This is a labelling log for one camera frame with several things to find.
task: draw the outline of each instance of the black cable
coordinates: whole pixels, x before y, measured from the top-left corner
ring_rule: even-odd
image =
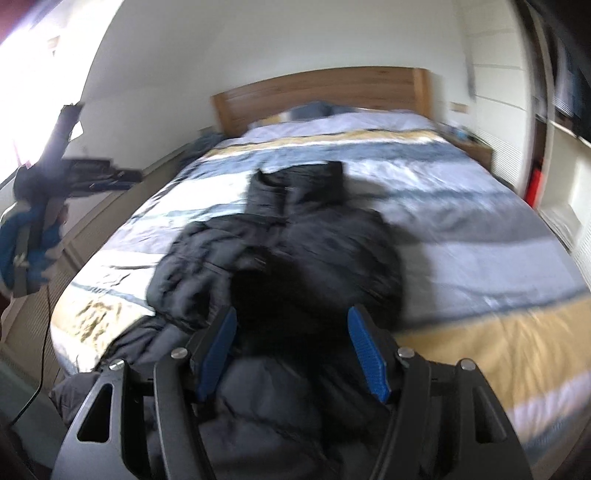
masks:
[[[18,422],[22,415],[27,411],[27,409],[31,406],[33,401],[37,398],[41,389],[43,388],[43,373],[45,370],[45,347],[47,346],[47,335],[49,334],[49,327],[51,326],[51,300],[49,298],[49,285],[46,285],[45,293],[47,296],[47,327],[45,329],[45,337],[43,339],[43,348],[41,349],[41,379],[39,380],[39,386],[37,387],[36,392],[33,394],[29,401],[25,404],[21,411],[18,412],[18,415],[14,417],[14,419],[8,424],[8,428],[14,427],[14,424]]]
[[[53,384],[54,384],[54,385],[56,384],[57,377],[59,377],[59,376],[60,376],[60,372],[61,372],[61,367],[57,369],[56,377],[53,379]]]

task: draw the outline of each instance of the bolt head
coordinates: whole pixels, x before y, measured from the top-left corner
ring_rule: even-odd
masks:
[[[464,360],[462,360],[460,362],[460,367],[462,367],[462,370],[466,370],[469,372],[476,370],[476,364],[469,358],[465,358]]]
[[[400,347],[398,349],[398,356],[400,358],[412,358],[414,357],[414,350],[406,346]]]
[[[125,362],[121,358],[116,358],[109,364],[109,369],[113,372],[121,370],[125,366]]]
[[[181,360],[185,358],[188,354],[189,352],[187,351],[187,349],[183,347],[175,348],[172,352],[170,352],[170,356],[175,360]]]

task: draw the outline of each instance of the bright window light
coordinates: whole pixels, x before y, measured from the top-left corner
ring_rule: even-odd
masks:
[[[37,162],[64,105],[76,103],[123,0],[67,0],[0,44],[0,182]],[[82,135],[78,123],[71,139]]]

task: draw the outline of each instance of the wall socket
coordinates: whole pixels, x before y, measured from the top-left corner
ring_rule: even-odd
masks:
[[[456,102],[452,102],[450,104],[450,107],[452,109],[452,112],[458,112],[458,113],[468,113],[468,109],[469,109],[469,107],[465,103],[456,103]]]

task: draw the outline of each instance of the black puffer jacket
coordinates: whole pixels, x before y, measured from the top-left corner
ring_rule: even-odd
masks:
[[[220,306],[261,334],[344,332],[362,303],[391,329],[401,309],[400,258],[380,214],[348,206],[340,162],[253,176],[246,211],[188,225],[148,287],[155,310],[184,329]]]

